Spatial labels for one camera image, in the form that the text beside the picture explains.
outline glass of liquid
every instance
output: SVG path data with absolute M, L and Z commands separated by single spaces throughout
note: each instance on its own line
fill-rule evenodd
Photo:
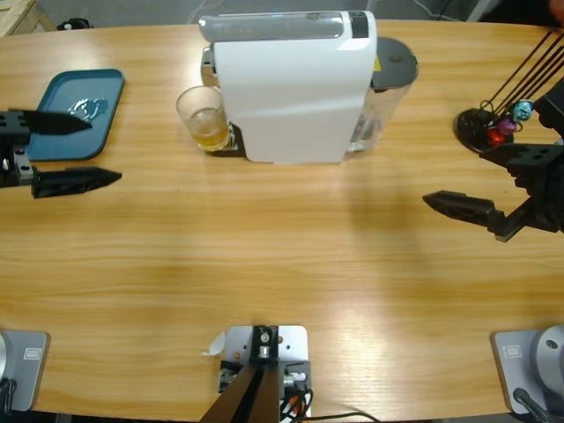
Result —
M 186 90 L 176 102 L 176 112 L 200 149 L 216 152 L 231 140 L 221 93 L 216 87 L 201 85 Z

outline black lid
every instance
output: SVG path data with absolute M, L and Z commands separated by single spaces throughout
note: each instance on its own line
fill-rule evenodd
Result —
M 417 59 L 401 41 L 378 37 L 378 63 L 372 75 L 376 91 L 409 85 L 417 77 Z

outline wire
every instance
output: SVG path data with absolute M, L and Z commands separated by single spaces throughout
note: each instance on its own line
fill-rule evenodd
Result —
M 306 417 L 303 417 L 303 418 L 299 418 L 297 421 L 333 420 L 333 419 L 344 419 L 345 417 L 354 417 L 354 416 L 365 417 L 366 419 L 369 419 L 370 421 L 373 421 L 375 423 L 380 423 L 379 419 L 377 419 L 374 416 L 371 416 L 367 412 L 346 412 L 344 414 L 332 414 L 332 415 L 329 415 L 329 416 L 319 416 L 319 417 L 307 417 L 306 416 Z
M 449 8 L 450 4 L 452 3 L 452 0 L 447 0 L 444 4 L 444 6 L 442 6 L 441 11 L 439 12 L 439 15 L 444 15 L 444 12 L 447 11 L 447 9 Z
M 187 23 L 193 24 L 194 18 L 198 17 L 197 14 L 204 9 L 211 9 L 212 7 L 216 8 L 216 11 L 226 2 L 226 0 L 221 0 L 217 4 L 208 4 L 209 0 L 202 0 L 202 3 L 188 16 Z
M 313 390 L 296 390 L 287 396 L 280 405 L 280 421 L 290 419 L 290 423 L 299 423 L 301 421 L 322 421 L 333 419 L 344 419 L 347 417 L 364 417 L 374 423 L 380 423 L 376 417 L 368 414 L 367 412 L 345 412 L 343 414 L 330 414 L 327 416 L 308 417 L 308 410 L 314 400 Z
M 446 15 L 441 15 L 440 13 L 432 13 L 428 7 L 426 7 L 420 0 L 413 0 L 413 2 L 418 5 L 421 9 L 423 9 L 427 15 L 429 15 L 431 18 L 443 18 L 445 20 L 449 20 L 451 22 L 460 22 L 460 19 L 454 19 L 451 18 L 450 16 L 446 16 Z

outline purple ball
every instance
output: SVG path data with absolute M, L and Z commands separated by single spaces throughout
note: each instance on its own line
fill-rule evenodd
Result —
M 503 135 L 511 135 L 517 130 L 517 124 L 510 116 L 505 116 L 497 122 L 497 129 Z

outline table surface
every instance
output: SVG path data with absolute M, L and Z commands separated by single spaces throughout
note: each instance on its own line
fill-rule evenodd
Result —
M 34 108 L 62 71 L 126 78 L 106 148 L 87 162 L 119 182 L 42 200 L 1 191 L 0 324 L 51 336 L 36 409 L 199 419 L 220 360 L 202 352 L 231 325 L 268 323 L 308 329 L 314 414 L 507 410 L 490 336 L 562 323 L 562 235 L 525 228 L 503 244 L 421 196 L 456 190 L 506 211 L 524 199 L 451 125 L 544 30 L 383 21 L 379 32 L 412 48 L 419 79 L 372 152 L 321 166 L 214 158 L 187 142 L 174 102 L 200 84 L 195 26 L 0 40 L 0 109 Z M 556 138 L 533 121 L 518 137 Z

